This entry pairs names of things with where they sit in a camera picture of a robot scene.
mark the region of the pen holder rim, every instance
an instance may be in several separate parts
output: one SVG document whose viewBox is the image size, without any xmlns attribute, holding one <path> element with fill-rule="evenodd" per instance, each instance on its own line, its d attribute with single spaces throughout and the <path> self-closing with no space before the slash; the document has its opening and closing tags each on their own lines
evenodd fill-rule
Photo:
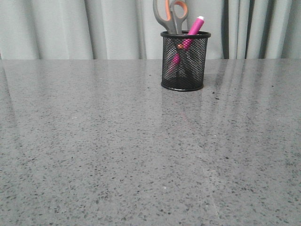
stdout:
<svg viewBox="0 0 301 226">
<path fill-rule="evenodd" d="M 182 31 L 183 34 L 169 34 L 167 31 L 161 32 L 161 36 L 170 39 L 207 39 L 211 37 L 209 32 L 198 32 L 196 35 L 187 35 L 189 31 Z"/>
</svg>

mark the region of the countertop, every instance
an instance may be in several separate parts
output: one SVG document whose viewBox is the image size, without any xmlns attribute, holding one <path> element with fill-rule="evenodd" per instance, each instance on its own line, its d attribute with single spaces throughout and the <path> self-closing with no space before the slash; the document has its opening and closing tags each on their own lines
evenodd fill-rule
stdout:
<svg viewBox="0 0 301 226">
<path fill-rule="evenodd" d="M 301 60 L 0 61 L 0 225 L 301 225 Z"/>
</svg>

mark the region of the mesh cup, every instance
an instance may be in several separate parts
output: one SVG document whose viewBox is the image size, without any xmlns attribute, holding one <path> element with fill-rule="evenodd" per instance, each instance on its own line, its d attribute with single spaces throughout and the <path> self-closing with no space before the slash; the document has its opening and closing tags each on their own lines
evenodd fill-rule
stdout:
<svg viewBox="0 0 301 226">
<path fill-rule="evenodd" d="M 161 86 L 177 91 L 203 88 L 207 41 L 209 32 L 197 35 L 162 32 L 163 61 Z"/>
</svg>

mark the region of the black mesh pen holder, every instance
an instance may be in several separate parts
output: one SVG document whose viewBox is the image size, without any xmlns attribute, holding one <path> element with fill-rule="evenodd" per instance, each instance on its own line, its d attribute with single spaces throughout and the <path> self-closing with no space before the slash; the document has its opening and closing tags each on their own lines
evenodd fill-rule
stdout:
<svg viewBox="0 0 301 226">
<path fill-rule="evenodd" d="M 207 41 L 209 32 L 197 35 L 168 34 L 162 32 L 163 62 L 162 87 L 177 91 L 203 88 Z"/>
</svg>

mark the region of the curtain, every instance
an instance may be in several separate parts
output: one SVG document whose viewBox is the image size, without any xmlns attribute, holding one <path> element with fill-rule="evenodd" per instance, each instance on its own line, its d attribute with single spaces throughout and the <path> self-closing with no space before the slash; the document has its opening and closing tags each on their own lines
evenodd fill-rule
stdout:
<svg viewBox="0 0 301 226">
<path fill-rule="evenodd" d="M 301 0 L 185 2 L 207 59 L 301 58 Z M 161 59 L 164 30 L 152 0 L 0 0 L 2 59 Z"/>
</svg>

